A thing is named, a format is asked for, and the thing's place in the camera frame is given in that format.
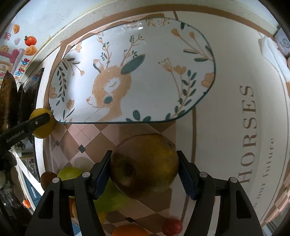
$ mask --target orange fruit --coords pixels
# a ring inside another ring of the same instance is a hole
[[[73,209],[72,209],[72,204],[75,202],[73,198],[69,198],[70,201],[70,217],[74,218],[75,216],[73,215]]]
[[[113,231],[112,236],[149,236],[149,234],[140,226],[130,224],[119,226]]]
[[[51,111],[49,111],[45,108],[35,109],[29,117],[29,119],[31,120],[31,119],[35,118],[36,116],[42,115],[46,112],[49,114],[50,120],[48,123],[38,127],[36,130],[34,130],[33,135],[36,138],[46,138],[47,136],[49,136],[50,133],[53,131],[53,127],[54,127],[56,122],[55,122],[53,115],[51,114]]]
[[[23,200],[23,205],[26,207],[26,208],[30,208],[31,207],[31,204],[30,204],[30,202],[27,200],[27,199],[25,199],[25,200]]]

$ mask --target apple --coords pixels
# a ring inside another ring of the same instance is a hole
[[[94,200],[97,212],[116,211],[127,206],[129,202],[130,199],[118,190],[111,179],[109,179],[104,193]]]
[[[25,41],[25,44],[26,44],[28,47],[31,46],[31,45],[35,45],[35,44],[37,43],[36,38],[33,37],[33,36],[28,36],[28,37],[25,36],[24,41]]]
[[[178,168],[179,159],[172,143],[157,133],[123,140],[110,159],[113,182],[133,199],[165,191]]]
[[[55,177],[57,177],[57,175],[50,171],[46,171],[41,175],[40,184],[44,191],[47,189],[47,187]]]
[[[174,218],[167,219],[162,225],[162,233],[166,236],[178,235],[182,229],[182,222]]]
[[[64,181],[64,180],[69,180],[69,179],[75,179],[79,177],[83,171],[79,168],[68,166],[60,170],[58,173],[58,177]]]

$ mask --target deer illustration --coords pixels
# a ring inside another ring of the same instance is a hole
[[[107,60],[106,68],[100,60],[94,60],[93,66],[99,71],[99,74],[94,81],[92,95],[86,99],[87,103],[95,107],[97,111],[102,108],[109,109],[108,113],[98,122],[111,121],[122,115],[121,100],[131,87],[131,72],[136,70],[145,59],[145,54],[137,55],[136,52],[131,52],[131,48],[139,44],[136,43],[137,41],[142,40],[144,39],[140,35],[136,41],[134,36],[131,36],[129,40],[131,47],[124,50],[124,59],[121,65],[109,67],[112,56],[112,53],[109,52],[109,42],[103,43],[102,38],[98,37],[98,42],[102,43],[102,49],[105,51],[101,57],[103,60]],[[125,60],[130,56],[133,56],[133,59],[124,65]]]

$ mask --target colorful poster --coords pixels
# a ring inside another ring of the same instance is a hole
[[[0,84],[6,71],[18,82],[27,65],[37,53],[37,39],[25,35],[20,25],[10,25],[0,39]]]

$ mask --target green apple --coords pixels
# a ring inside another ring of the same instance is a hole
[[[68,166],[60,170],[58,173],[58,177],[64,181],[64,180],[69,180],[69,179],[75,179],[79,177],[83,171],[79,168]]]
[[[98,200],[94,200],[97,212],[116,211],[127,206],[129,202],[130,198],[122,194],[111,179],[109,179],[104,193]]]

